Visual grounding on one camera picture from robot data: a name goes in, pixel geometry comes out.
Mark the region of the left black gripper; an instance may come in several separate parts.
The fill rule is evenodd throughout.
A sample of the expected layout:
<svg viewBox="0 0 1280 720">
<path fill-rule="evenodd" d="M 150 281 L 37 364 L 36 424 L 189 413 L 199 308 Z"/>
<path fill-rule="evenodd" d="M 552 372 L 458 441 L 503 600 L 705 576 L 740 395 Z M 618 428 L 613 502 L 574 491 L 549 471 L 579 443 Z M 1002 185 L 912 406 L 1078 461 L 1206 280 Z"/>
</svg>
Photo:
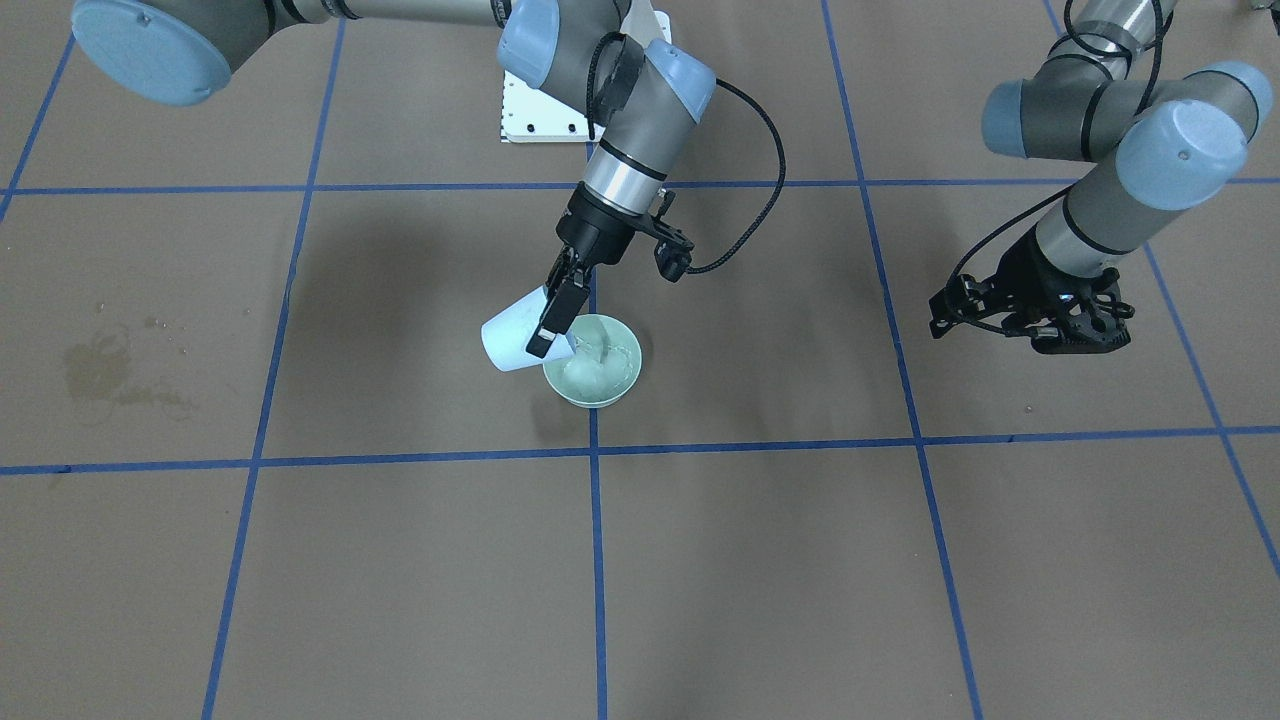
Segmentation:
<svg viewBox="0 0 1280 720">
<path fill-rule="evenodd" d="M 1000 259 L 996 272 L 979 281 L 966 274 L 963 256 L 943 288 L 929 300 L 929 333 L 945 337 L 969 325 L 1006 338 L 1030 341 L 1044 355 L 1110 354 L 1132 342 L 1126 322 L 1135 309 L 1123 300 L 1117 269 L 1079 277 L 1057 269 L 1027 232 Z"/>
</svg>

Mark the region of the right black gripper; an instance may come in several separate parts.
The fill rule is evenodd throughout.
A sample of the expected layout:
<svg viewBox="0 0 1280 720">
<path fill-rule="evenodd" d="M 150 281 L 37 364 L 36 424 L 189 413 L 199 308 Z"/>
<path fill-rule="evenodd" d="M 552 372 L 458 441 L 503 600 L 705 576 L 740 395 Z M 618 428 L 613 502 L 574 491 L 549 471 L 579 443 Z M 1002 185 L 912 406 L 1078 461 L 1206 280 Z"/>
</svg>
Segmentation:
<svg viewBox="0 0 1280 720">
<path fill-rule="evenodd" d="M 664 214 L 675 201 L 668 197 L 655 215 L 627 214 L 598 197 L 586 184 L 577 184 L 558 220 L 561 250 L 534 295 L 534 324 L 526 352 L 535 359 L 568 359 L 576 352 L 571 325 L 589 300 L 588 282 L 598 265 L 616 265 L 636 234 L 655 241 L 655 266 L 668 282 L 692 272 L 694 242 L 668 224 Z"/>
</svg>

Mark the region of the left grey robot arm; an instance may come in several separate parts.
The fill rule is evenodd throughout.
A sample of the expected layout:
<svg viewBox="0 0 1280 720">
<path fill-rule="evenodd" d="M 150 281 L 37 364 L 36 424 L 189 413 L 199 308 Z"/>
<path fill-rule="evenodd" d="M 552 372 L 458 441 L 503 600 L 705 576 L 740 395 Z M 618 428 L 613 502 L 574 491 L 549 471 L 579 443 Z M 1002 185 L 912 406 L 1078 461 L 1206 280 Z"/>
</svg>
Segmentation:
<svg viewBox="0 0 1280 720">
<path fill-rule="evenodd" d="M 1130 73 L 1162 61 L 1171 1 L 1088 1 L 1028 79 L 997 86 L 980 129 L 988 150 L 1088 161 L 1036 206 L 1039 219 L 984 279 L 955 266 L 931 299 L 934 338 L 969 325 L 1024 338 L 1038 354 L 1108 354 L 1130 342 L 1134 307 L 1117 263 L 1216 196 L 1245 165 L 1272 114 L 1266 74 L 1220 61 L 1164 82 Z"/>
</svg>

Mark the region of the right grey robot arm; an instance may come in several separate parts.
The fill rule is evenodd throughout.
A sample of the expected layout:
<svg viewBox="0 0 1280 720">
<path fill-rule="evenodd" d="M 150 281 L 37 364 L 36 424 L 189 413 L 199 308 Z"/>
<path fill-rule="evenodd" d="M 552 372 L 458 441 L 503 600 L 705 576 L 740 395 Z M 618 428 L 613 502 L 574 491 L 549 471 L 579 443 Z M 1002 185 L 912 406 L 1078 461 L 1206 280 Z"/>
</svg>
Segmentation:
<svg viewBox="0 0 1280 720">
<path fill-rule="evenodd" d="M 637 234 L 667 281 L 692 273 L 692 243 L 654 209 L 717 90 L 673 45 L 649 1 L 76 1 L 70 29 L 109 78 L 151 101 L 192 106 L 225 88 L 276 35 L 342 20 L 392 35 L 384 79 L 412 70 L 436 88 L 508 73 L 576 111 L 596 145 L 556 227 L 545 282 L 483 325 L 503 372 L 573 352 L 570 327 L 594 272 Z"/>
</svg>

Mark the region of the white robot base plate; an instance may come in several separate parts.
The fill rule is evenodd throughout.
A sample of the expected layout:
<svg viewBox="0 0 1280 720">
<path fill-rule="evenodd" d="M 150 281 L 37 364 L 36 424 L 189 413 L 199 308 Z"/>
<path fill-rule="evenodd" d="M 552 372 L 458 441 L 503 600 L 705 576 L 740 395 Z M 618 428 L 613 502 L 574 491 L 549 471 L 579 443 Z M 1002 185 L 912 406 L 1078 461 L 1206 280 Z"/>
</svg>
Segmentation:
<svg viewBox="0 0 1280 720">
<path fill-rule="evenodd" d="M 628 102 L 645 50 L 669 38 L 649 1 L 511 1 L 497 58 L 500 138 L 594 142 Z"/>
</svg>

